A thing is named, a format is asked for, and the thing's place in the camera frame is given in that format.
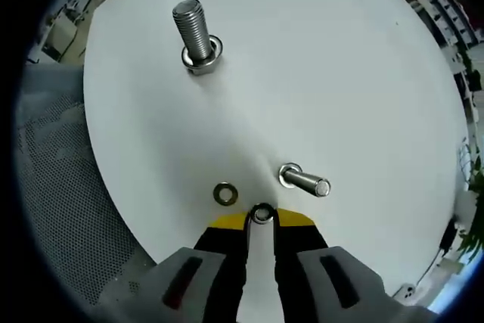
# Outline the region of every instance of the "white table surface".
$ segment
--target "white table surface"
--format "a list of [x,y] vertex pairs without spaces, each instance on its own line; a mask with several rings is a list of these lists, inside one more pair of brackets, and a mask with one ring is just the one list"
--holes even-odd
[[[189,75],[172,8],[106,0],[85,56],[85,109],[103,180],[159,262],[217,216],[270,202],[305,213],[329,245],[415,283],[451,215],[467,134],[451,71],[404,0],[200,0],[224,43]],[[329,197],[278,184],[285,162],[328,178]],[[240,194],[221,207],[212,191]],[[250,236],[239,321],[281,321],[271,227]]]

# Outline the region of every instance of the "floor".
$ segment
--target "floor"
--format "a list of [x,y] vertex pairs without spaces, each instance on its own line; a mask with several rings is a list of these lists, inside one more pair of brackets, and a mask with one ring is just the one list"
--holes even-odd
[[73,42],[67,48],[60,62],[62,64],[74,64],[82,66],[84,64],[85,45],[88,41],[89,28],[91,26],[92,16],[96,8],[105,0],[91,0],[85,9],[84,20],[77,23],[77,34]]

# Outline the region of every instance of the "bolt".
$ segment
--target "bolt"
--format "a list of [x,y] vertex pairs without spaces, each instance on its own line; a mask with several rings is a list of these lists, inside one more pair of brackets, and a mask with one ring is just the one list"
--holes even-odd
[[286,188],[298,187],[316,197],[326,197],[331,190],[327,179],[304,173],[295,163],[284,164],[279,169],[279,182]]
[[205,13],[198,0],[184,0],[173,8],[173,19],[188,55],[193,61],[203,61],[213,52]]
[[212,72],[222,55],[222,41],[209,35],[202,4],[184,0],[173,8],[172,14],[185,44],[181,53],[183,64],[194,75]]

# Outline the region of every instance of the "threaded bolt shaft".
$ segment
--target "threaded bolt shaft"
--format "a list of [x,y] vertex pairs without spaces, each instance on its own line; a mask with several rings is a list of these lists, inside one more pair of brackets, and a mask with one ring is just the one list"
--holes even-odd
[[178,3],[173,8],[173,20],[193,61],[202,61],[212,54],[205,13],[198,0]]

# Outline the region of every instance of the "perforated metal panel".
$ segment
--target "perforated metal panel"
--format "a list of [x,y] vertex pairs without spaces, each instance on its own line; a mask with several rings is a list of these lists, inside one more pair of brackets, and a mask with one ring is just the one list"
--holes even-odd
[[[56,67],[30,70],[20,95],[20,193],[48,264],[88,308],[136,293],[138,276],[154,262],[127,229],[99,174],[85,121],[82,70]],[[52,78],[62,82],[60,88]]]

